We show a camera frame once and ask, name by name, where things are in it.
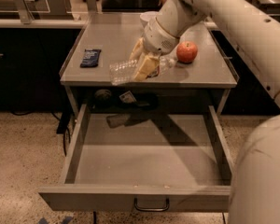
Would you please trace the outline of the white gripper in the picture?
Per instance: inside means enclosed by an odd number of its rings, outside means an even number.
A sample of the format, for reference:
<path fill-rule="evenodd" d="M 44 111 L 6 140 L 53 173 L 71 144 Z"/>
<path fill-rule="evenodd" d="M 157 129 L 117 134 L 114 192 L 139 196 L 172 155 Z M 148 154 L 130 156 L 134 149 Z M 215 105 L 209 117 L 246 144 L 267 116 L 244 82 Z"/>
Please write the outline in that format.
<path fill-rule="evenodd" d="M 133 47 L 130 60 L 137 60 L 132 81 L 145 80 L 160 64 L 160 56 L 153 53 L 168 54 L 178 44 L 179 39 L 167 33 L 158 18 L 152 18 L 144 29 L 143 38 L 139 38 Z M 144 53 L 144 48 L 153 53 Z"/>

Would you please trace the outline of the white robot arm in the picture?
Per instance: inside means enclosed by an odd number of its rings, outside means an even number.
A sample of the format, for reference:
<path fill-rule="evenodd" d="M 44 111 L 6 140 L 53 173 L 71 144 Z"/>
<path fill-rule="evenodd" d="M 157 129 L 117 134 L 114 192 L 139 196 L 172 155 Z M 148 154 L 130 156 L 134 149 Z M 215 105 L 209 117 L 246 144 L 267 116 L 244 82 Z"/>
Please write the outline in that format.
<path fill-rule="evenodd" d="M 153 71 L 191 25 L 210 17 L 280 107 L 280 23 L 246 0 L 167 0 L 131 57 Z M 237 156 L 229 224 L 280 224 L 280 115 L 258 126 Z"/>

